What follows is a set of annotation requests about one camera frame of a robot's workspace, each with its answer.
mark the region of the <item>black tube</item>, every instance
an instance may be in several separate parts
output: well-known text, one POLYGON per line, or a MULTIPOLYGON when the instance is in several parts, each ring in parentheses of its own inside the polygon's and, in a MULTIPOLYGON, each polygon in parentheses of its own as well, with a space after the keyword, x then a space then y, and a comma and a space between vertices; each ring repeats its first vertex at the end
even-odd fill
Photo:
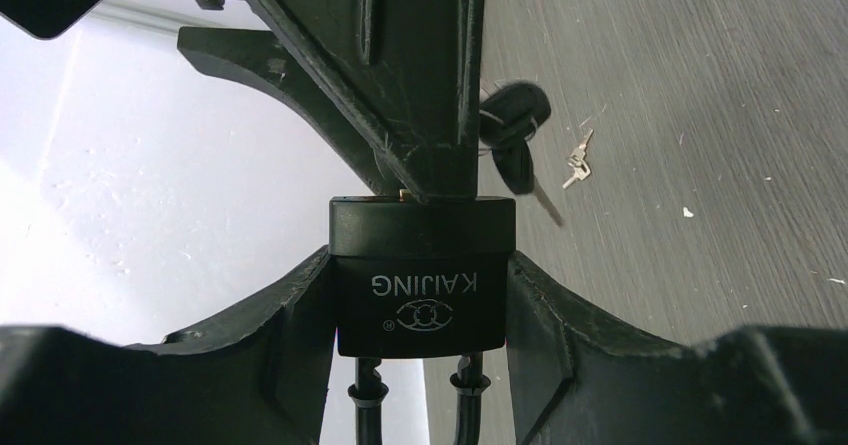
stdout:
POLYGON ((456 387, 457 413, 455 445, 477 445, 480 441, 480 419, 483 409, 483 392, 492 384, 483 375, 483 354, 464 355, 457 371, 451 375, 456 387))
POLYGON ((377 372, 381 360, 356 359, 356 383, 347 393, 356 405, 357 445, 383 445, 383 419, 380 404, 389 393, 389 387, 377 372))

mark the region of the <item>wood grain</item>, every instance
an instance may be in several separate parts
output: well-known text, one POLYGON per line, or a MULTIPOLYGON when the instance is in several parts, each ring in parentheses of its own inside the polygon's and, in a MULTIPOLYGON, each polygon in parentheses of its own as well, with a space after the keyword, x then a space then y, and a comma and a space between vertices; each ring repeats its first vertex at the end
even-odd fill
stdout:
MULTIPOLYGON (((484 87, 534 80, 554 106, 531 146, 565 227, 519 198, 523 252, 679 342, 848 325, 848 286, 830 280, 848 280, 848 0, 487 0, 486 14, 484 87), (587 126, 593 174, 562 192, 587 126)), ((508 194, 485 157, 480 189, 508 194)), ((452 442, 455 363, 425 363, 435 444, 452 442)), ((503 352, 486 373, 480 443, 514 443, 503 352)))

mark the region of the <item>eye logo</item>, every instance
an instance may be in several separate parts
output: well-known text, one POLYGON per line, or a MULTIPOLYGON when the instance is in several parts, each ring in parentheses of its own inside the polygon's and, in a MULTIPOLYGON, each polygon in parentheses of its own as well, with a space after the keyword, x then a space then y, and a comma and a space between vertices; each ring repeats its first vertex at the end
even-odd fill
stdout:
POLYGON ((453 308, 433 299, 415 300, 397 311, 397 322, 413 332, 435 332, 453 320, 453 308))

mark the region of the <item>gray wood surface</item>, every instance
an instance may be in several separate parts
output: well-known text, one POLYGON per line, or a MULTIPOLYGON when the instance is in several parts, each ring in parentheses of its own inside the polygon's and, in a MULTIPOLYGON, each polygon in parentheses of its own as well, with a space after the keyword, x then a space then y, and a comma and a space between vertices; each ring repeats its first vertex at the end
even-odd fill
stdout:
MULTIPOLYGON (((486 13, 484 86, 536 80, 554 107, 532 149, 565 227, 520 198, 522 251, 679 342, 848 325, 848 0, 487 0, 486 13), (593 174, 563 192, 585 127, 593 174)), ((491 159, 481 169, 481 193, 508 194, 491 159)), ((505 355, 487 360, 481 443, 514 443, 505 355)), ((455 364, 425 363, 434 444, 452 443, 455 364)))

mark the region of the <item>lock body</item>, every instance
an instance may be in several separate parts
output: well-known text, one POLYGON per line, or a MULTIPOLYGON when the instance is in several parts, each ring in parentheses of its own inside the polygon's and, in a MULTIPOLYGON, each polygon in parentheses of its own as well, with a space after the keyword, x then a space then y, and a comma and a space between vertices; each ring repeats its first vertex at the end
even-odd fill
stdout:
POLYGON ((500 348, 515 201, 330 202, 338 351, 428 358, 500 348))

